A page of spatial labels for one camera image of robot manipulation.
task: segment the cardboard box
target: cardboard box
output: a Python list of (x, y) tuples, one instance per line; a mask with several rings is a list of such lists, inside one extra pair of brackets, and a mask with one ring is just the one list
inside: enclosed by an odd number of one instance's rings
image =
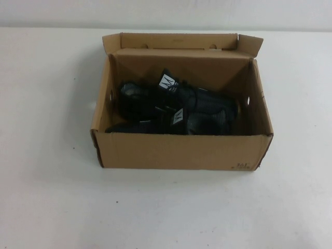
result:
[[(263, 39), (237, 34), (133, 34), (103, 37), (105, 60), (91, 136), (104, 168), (246, 170), (260, 165), (273, 138), (254, 59)], [(117, 88), (124, 80), (158, 84), (164, 68), (191, 85), (236, 96), (232, 136), (104, 133), (124, 121)]]

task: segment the brown cardboard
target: brown cardboard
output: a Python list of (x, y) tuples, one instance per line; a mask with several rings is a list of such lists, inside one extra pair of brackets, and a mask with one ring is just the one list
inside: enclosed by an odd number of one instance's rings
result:
[[(105, 168), (257, 169), (273, 128), (254, 59), (263, 39), (237, 34), (128, 34), (103, 37), (105, 60), (91, 125)], [(191, 85), (236, 96), (240, 115), (232, 136), (104, 133), (123, 122), (117, 87), (123, 80), (157, 84), (164, 68)]]

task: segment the shoe tongue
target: shoe tongue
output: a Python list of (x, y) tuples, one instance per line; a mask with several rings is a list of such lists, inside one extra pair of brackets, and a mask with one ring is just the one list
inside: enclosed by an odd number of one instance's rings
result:
[(170, 76), (170, 74), (166, 73), (165, 71), (161, 74), (161, 79), (159, 81), (160, 89), (175, 92), (176, 85), (178, 85), (178, 82), (176, 82), (176, 80)]
[(186, 111), (178, 110), (170, 120), (169, 134), (184, 135), (186, 132)]

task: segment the white surface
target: white surface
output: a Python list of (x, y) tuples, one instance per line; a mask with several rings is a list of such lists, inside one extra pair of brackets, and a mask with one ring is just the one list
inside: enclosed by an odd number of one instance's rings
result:
[(0, 26), (332, 31), (329, 0), (0, 0)]
[(275, 131), (251, 173), (98, 165), (113, 32), (0, 29), (0, 248), (330, 248), (332, 34), (247, 33)]

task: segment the white table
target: white table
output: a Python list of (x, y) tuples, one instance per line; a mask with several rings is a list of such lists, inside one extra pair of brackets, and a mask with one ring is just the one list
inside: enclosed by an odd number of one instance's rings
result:
[(256, 172), (102, 169), (89, 134), (116, 30), (0, 28), (0, 248), (331, 248), (332, 33), (265, 39)]

